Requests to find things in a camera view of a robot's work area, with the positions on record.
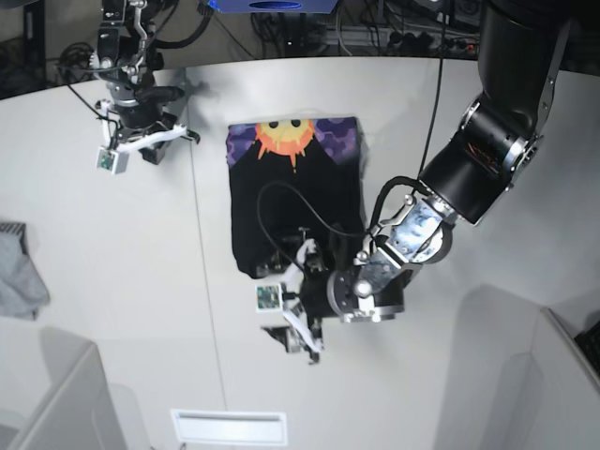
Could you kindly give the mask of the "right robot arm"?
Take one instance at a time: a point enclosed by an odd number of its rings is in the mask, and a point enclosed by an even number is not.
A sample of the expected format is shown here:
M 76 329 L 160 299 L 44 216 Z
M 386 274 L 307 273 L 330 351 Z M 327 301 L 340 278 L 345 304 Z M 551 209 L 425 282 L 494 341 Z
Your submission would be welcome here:
M 166 41 L 159 37 L 178 9 L 177 1 L 103 1 L 97 46 L 87 61 L 78 65 L 63 54 L 57 71 L 67 85 L 77 76 L 94 76 L 106 83 L 110 97 L 91 107 L 102 124 L 103 143 L 97 151 L 97 167 L 123 173 L 132 153 L 158 165 L 170 143 L 193 143 L 200 135 L 167 111 L 182 100 L 185 91 L 175 85 L 157 84 L 154 73 L 163 69 L 163 50 L 180 50 L 206 31 L 214 10 L 200 3 L 202 19 L 190 36 Z

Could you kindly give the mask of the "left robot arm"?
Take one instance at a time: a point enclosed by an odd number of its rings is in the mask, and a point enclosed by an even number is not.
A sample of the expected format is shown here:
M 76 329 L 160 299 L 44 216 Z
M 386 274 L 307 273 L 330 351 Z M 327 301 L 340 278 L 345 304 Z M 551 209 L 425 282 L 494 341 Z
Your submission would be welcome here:
M 362 232 L 330 227 L 328 241 L 304 234 L 277 248 L 288 267 L 256 292 L 266 328 L 287 353 L 318 363 L 322 324 L 380 323 L 404 309 L 404 289 L 449 253 L 458 220 L 477 224 L 513 185 L 542 140 L 573 13 L 564 1 L 486 1 L 479 30 L 481 93 L 448 144 L 423 157 L 416 178 L 382 187 Z

